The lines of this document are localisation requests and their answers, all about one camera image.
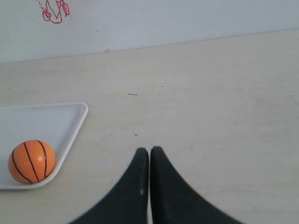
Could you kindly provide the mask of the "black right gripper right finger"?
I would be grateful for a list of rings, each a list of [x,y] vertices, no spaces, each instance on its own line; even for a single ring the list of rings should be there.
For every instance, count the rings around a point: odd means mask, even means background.
[[[150,153],[150,203],[154,224],[239,224],[200,196],[160,146]]]

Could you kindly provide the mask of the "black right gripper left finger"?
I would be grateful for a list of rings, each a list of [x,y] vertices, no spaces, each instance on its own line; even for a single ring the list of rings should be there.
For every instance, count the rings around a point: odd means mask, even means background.
[[[138,148],[114,187],[73,224],[146,224],[148,222],[149,154]]]

